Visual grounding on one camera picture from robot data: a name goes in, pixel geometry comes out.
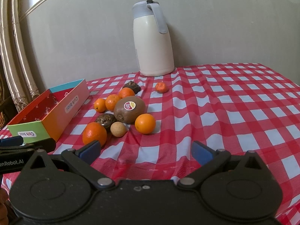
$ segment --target curtain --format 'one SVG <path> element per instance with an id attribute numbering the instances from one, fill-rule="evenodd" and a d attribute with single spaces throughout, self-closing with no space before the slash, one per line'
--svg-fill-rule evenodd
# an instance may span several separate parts
<path id="1" fill-rule="evenodd" d="M 0 49 L 5 78 L 13 102 L 20 112 L 39 96 L 25 54 L 19 24 L 18 0 L 0 0 Z"/>

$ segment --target thermos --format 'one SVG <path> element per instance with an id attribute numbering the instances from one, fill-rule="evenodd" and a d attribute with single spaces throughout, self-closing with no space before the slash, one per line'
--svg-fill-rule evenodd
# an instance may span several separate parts
<path id="1" fill-rule="evenodd" d="M 158 2 L 147 0 L 134 4 L 133 37 L 142 75 L 162 76 L 174 70 L 171 38 Z"/>

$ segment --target box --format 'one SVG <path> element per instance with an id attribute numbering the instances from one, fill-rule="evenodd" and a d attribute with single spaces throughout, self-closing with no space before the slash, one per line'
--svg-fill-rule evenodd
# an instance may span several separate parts
<path id="1" fill-rule="evenodd" d="M 84 79 L 46 90 L 7 125 L 12 136 L 24 143 L 47 138 L 59 139 L 62 132 L 89 96 Z"/>

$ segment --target wall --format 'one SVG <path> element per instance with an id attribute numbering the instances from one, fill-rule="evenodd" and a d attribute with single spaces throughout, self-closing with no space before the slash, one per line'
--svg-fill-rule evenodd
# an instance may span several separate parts
<path id="1" fill-rule="evenodd" d="M 40 89 L 138 71 L 132 5 L 47 0 L 21 28 Z M 254 62 L 299 83 L 300 0 L 157 0 L 176 66 Z"/>

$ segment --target red and white checkered tablecloth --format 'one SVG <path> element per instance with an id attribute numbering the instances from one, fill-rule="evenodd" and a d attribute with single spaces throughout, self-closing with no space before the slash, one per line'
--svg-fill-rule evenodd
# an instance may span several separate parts
<path id="1" fill-rule="evenodd" d="M 115 181 L 120 179 L 178 179 L 199 168 L 190 144 L 198 140 L 212 149 L 232 154 L 256 150 L 283 190 L 278 220 L 284 225 L 300 221 L 300 87 L 261 64 L 214 64 L 177 68 L 160 77 L 139 73 L 88 82 L 90 96 L 57 143 L 55 154 L 79 149 L 81 133 L 99 113 L 97 98 L 117 94 L 134 80 L 139 96 L 156 121 L 151 135 L 134 125 L 122 138 L 112 138 L 93 167 Z M 167 93 L 155 91 L 164 81 Z M 10 136 L 0 131 L 0 138 Z M 10 189 L 17 174 L 4 175 Z"/>

